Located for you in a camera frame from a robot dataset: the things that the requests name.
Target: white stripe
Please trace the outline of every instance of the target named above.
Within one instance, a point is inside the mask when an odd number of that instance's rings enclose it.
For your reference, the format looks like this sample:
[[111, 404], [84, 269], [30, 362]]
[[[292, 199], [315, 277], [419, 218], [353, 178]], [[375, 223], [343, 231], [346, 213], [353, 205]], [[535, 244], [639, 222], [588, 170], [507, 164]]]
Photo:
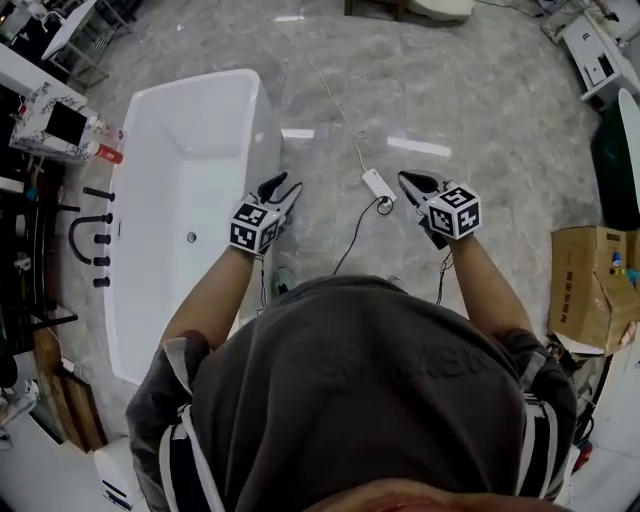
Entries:
[[304, 16], [276, 16], [274, 21], [298, 21], [303, 19]]
[[216, 487], [216, 482], [211, 475], [211, 468], [207, 463], [204, 453], [202, 453], [202, 448], [200, 448], [196, 432], [193, 429], [193, 423], [191, 423], [191, 405], [187, 405], [185, 407], [181, 418], [184, 428], [189, 435], [189, 440], [191, 441], [193, 460], [196, 463], [198, 478], [200, 478], [200, 485], [202, 485], [202, 492], [204, 492], [209, 508], [211, 509], [211, 512], [224, 512], [224, 505], [220, 499], [220, 493]]
[[160, 462], [160, 477], [162, 478], [162, 487], [164, 489], [164, 495], [167, 498], [169, 504], [169, 510], [171, 512], [180, 512], [178, 510], [178, 502], [176, 501], [176, 493], [173, 490], [173, 482], [171, 481], [171, 459], [169, 454], [169, 447], [171, 445], [171, 430], [173, 427], [167, 428], [162, 434], [160, 440], [160, 453], [158, 454]]
[[544, 498], [545, 494], [547, 494], [547, 489], [549, 489], [553, 467], [556, 464], [556, 452], [558, 451], [558, 418], [556, 417], [556, 411], [547, 402], [542, 402], [542, 407], [549, 420], [549, 451], [547, 452], [547, 473], [544, 477], [542, 489], [540, 489], [540, 498]]
[[536, 409], [539, 409], [539, 405], [530, 404], [525, 402], [526, 417], [524, 427], [524, 440], [522, 442], [522, 451], [520, 452], [520, 469], [518, 470], [518, 485], [516, 486], [516, 496], [520, 496], [522, 490], [522, 484], [529, 471], [529, 464], [531, 464], [531, 456], [533, 455], [533, 446], [536, 443], [536, 426], [535, 416]]
[[451, 156], [451, 148], [441, 146], [440, 144], [431, 144], [430, 142], [418, 142], [417, 140], [400, 139], [398, 137], [387, 138], [387, 144], [391, 147], [408, 149], [409, 151], [418, 151], [419, 153], [429, 153], [431, 155]]
[[315, 130], [298, 130], [295, 128], [283, 128], [280, 130], [285, 139], [313, 139]]

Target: bottle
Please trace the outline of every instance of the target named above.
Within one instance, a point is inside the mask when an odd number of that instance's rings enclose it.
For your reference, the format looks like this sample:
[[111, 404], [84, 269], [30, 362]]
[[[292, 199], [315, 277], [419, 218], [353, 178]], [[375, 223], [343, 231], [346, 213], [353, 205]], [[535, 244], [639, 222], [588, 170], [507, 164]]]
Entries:
[[87, 144], [87, 153], [89, 153], [90, 155], [99, 156], [100, 158], [104, 158], [112, 164], [118, 165], [119, 163], [122, 163], [123, 156], [120, 151], [117, 151], [107, 146], [106, 144], [102, 144], [97, 140], [92, 140], [91, 142], [89, 142], [89, 144]]

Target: cable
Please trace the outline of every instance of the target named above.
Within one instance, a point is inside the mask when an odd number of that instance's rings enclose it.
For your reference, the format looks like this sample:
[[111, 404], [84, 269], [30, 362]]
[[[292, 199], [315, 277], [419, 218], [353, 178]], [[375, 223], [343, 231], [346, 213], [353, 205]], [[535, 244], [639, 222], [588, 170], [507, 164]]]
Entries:
[[[387, 201], [391, 202], [391, 208], [389, 208], [389, 211], [380, 210], [380, 207], [384, 203], [386, 203]], [[349, 244], [349, 248], [344, 253], [342, 258], [340, 258], [340, 261], [338, 262], [338, 265], [336, 266], [336, 269], [333, 271], [332, 275], [335, 276], [338, 273], [338, 270], [340, 270], [340, 265], [342, 265], [342, 262], [345, 260], [345, 258], [347, 257], [347, 255], [349, 254], [351, 249], [353, 248], [353, 244], [356, 243], [356, 238], [358, 238], [358, 230], [360, 229], [360, 223], [362, 222], [362, 218], [364, 217], [364, 214], [367, 213], [369, 208], [371, 208], [374, 204], [376, 204], [376, 202], [378, 203], [377, 206], [376, 206], [376, 211], [378, 212], [379, 215], [381, 215], [383, 217], [386, 217], [387, 215], [389, 215], [393, 211], [393, 201], [391, 201], [391, 198], [388, 197], [388, 196], [376, 197], [373, 201], [371, 201], [369, 203], [369, 206], [367, 206], [364, 209], [364, 211], [360, 214], [360, 218], [358, 219], [358, 223], [356, 224], [356, 230], [355, 230], [355, 233], [353, 234], [353, 239], [351, 240], [351, 243]]]
[[449, 263], [449, 256], [451, 256], [451, 251], [449, 251], [449, 254], [447, 254], [447, 257], [443, 259], [442, 263], [440, 264], [440, 282], [438, 283], [438, 299], [436, 300], [436, 304], [438, 305], [442, 301], [442, 287], [444, 285], [444, 274], [447, 270], [453, 267], [453, 261]]
[[333, 97], [333, 94], [331, 94], [331, 89], [329, 89], [329, 85], [327, 84], [327, 81], [324, 79], [324, 76], [322, 76], [322, 73], [320, 73], [320, 70], [315, 66], [313, 62], [311, 62], [311, 59], [307, 57], [307, 54], [304, 53], [304, 51], [296, 43], [294, 43], [287, 34], [285, 34], [282, 30], [280, 30], [280, 27], [278, 27], [278, 25], [276, 25], [276, 23], [271, 18], [269, 18], [269, 21], [274, 27], [276, 27], [278, 32], [280, 32], [284, 36], [284, 38], [289, 42], [289, 44], [300, 52], [300, 54], [304, 57], [304, 60], [307, 61], [307, 64], [309, 64], [309, 66], [311, 66], [313, 70], [317, 73], [325, 91], [327, 91], [327, 96], [329, 96], [329, 99], [340, 111], [340, 115], [342, 116], [342, 119], [344, 119], [344, 122], [347, 125], [347, 130], [349, 130], [349, 133], [353, 136], [353, 145], [355, 146], [356, 151], [358, 152], [358, 158], [360, 160], [360, 166], [362, 167], [362, 172], [367, 172], [367, 167], [364, 165], [364, 160], [362, 159], [362, 152], [360, 151], [360, 147], [358, 147], [358, 139], [364, 139], [366, 136], [365, 132], [363, 130], [360, 130], [358, 132], [353, 131], [353, 128], [351, 128], [351, 124], [347, 119], [347, 115], [344, 113], [344, 110], [342, 110], [342, 107], [338, 104], [336, 99]]
[[262, 314], [267, 307], [267, 289], [264, 286], [264, 256], [256, 256], [260, 260], [260, 304], [262, 308], [256, 311], [256, 315]]
[[476, 2], [481, 4], [486, 4], [486, 5], [493, 5], [494, 7], [504, 7], [506, 9], [513, 9], [514, 11], [521, 12], [522, 14], [524, 14], [525, 16], [528, 16], [529, 18], [542, 18], [542, 16], [544, 16], [544, 13], [542, 12], [539, 12], [538, 14], [531, 14], [530, 12], [527, 12], [524, 9], [521, 9], [520, 7], [517, 7], [512, 4], [499, 4], [494, 2], [488, 2], [487, 0], [476, 0]]

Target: white cable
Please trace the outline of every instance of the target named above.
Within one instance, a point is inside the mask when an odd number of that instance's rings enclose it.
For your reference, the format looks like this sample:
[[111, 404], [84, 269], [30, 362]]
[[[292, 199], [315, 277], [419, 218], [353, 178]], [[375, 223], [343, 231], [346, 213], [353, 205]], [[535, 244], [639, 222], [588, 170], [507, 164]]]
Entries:
[[278, 32], [280, 32], [284, 36], [284, 38], [289, 42], [289, 44], [300, 52], [300, 54], [304, 57], [304, 60], [307, 61], [309, 66], [311, 66], [313, 70], [317, 73], [318, 77], [320, 77], [322, 86], [324, 87], [325, 91], [327, 91], [327, 96], [329, 96], [329, 99], [340, 111], [340, 115], [342, 115], [342, 119], [344, 119], [344, 122], [347, 125], [347, 130], [349, 130], [349, 133], [353, 136], [353, 145], [355, 146], [356, 151], [358, 152], [358, 158], [360, 160], [360, 166], [362, 167], [362, 172], [367, 172], [367, 167], [364, 165], [364, 160], [362, 159], [362, 152], [360, 151], [360, 147], [358, 146], [358, 139], [364, 139], [366, 136], [365, 132], [362, 130], [359, 132], [353, 131], [353, 128], [351, 128], [351, 124], [347, 119], [347, 115], [344, 113], [344, 110], [342, 110], [342, 107], [338, 104], [336, 99], [333, 97], [333, 94], [331, 94], [331, 89], [329, 89], [329, 85], [327, 85], [327, 81], [324, 79], [324, 76], [322, 76], [322, 73], [320, 73], [320, 70], [318, 70], [315, 64], [311, 62], [311, 59], [307, 57], [307, 54], [304, 53], [304, 51], [297, 44], [295, 44], [287, 34], [285, 34], [282, 30], [280, 30], [280, 27], [276, 25], [275, 21], [273, 21], [271, 18], [269, 18], [269, 21], [274, 27], [276, 27], [276, 29], [278, 29]]
[[[53, 335], [53, 337], [58, 341], [58, 347], [60, 347], [60, 361], [62, 362], [62, 360], [64, 359], [64, 351], [62, 349], [62, 342], [60, 341], [60, 338], [58, 338], [58, 335], [53, 332], [53, 329], [51, 329], [51, 327], [47, 327], [47, 330]], [[85, 370], [84, 368], [81, 368], [80, 366], [78, 366], [76, 363], [73, 363], [73, 366], [76, 370], [78, 370], [78, 372], [80, 373], [80, 378], [85, 381], [85, 382], [89, 382], [89, 380], [87, 379], [87, 376], [85, 375]]]

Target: cardboard box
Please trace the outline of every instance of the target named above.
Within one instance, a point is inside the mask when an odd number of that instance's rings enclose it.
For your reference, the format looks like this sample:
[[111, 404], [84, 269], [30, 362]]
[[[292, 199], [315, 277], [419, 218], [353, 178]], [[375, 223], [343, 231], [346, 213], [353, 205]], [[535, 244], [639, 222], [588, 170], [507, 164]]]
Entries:
[[551, 331], [572, 352], [615, 352], [640, 311], [640, 296], [628, 277], [611, 274], [615, 252], [627, 267], [627, 233], [570, 228], [553, 233], [551, 243]]

